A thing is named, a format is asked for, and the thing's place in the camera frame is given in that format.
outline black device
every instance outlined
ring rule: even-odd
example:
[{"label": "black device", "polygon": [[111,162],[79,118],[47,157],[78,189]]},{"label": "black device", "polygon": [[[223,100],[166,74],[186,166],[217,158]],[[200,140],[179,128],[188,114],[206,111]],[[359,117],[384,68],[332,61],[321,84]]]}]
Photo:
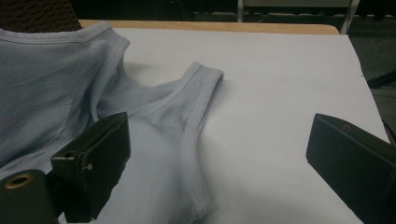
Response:
[{"label": "black device", "polygon": [[396,223],[396,147],[345,120],[316,114],[306,158],[365,224]]},{"label": "black device", "polygon": [[0,181],[0,223],[57,224],[97,218],[131,156],[126,113],[95,122],[50,159]]}]

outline tank top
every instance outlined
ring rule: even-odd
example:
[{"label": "tank top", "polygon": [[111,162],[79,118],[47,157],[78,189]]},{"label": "tank top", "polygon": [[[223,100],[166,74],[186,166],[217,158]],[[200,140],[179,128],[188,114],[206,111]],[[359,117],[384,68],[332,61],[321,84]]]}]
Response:
[{"label": "tank top", "polygon": [[128,45],[105,22],[62,33],[0,29],[0,179],[47,173],[50,157],[93,122],[126,111],[131,159],[92,223],[192,223],[213,208],[196,145],[222,72],[192,63],[179,80],[140,85],[123,68]]}]

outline table surface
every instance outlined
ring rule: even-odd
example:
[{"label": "table surface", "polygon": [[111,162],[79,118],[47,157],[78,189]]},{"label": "table surface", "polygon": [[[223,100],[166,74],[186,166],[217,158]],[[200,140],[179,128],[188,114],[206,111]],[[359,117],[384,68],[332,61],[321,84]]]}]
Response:
[{"label": "table surface", "polygon": [[346,35],[151,28],[115,29],[131,41],[124,67],[136,82],[177,80],[193,61],[224,72],[198,143],[217,206],[203,224],[361,224],[305,158],[316,113],[387,141]]},{"label": "table surface", "polygon": [[[83,27],[97,21],[80,20]],[[113,28],[229,31],[273,34],[339,35],[337,29],[323,24],[238,23],[200,21],[107,21]]]}]

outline gray carpet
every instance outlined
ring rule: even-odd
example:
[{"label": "gray carpet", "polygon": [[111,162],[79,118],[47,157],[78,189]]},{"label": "gray carpet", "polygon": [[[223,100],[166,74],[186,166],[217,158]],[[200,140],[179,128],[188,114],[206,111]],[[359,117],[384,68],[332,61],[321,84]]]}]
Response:
[{"label": "gray carpet", "polygon": [[[193,19],[195,21],[236,21],[236,15],[233,13],[195,14]],[[247,14],[244,17],[246,22],[330,24],[338,29],[341,27],[343,19],[342,15],[295,16],[260,13]],[[396,18],[386,17],[382,21],[376,21],[373,16],[365,19],[355,16],[350,24],[348,35],[361,61],[361,69],[365,78],[369,80],[395,71]],[[375,94],[374,98],[382,120],[396,132],[396,83],[392,83],[390,86],[394,86],[395,93]],[[396,145],[390,134],[389,141]]]}]

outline light blue tank top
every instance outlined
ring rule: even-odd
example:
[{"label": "light blue tank top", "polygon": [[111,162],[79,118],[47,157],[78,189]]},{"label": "light blue tank top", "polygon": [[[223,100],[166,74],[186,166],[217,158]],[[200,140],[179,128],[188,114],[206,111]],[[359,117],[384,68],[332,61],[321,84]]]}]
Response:
[{"label": "light blue tank top", "polygon": [[105,22],[52,34],[0,29],[0,179],[47,173],[50,156],[90,124],[127,111],[131,159],[93,223],[192,223],[213,208],[196,145],[222,73],[193,63],[179,80],[142,86],[123,70],[128,45]]}]

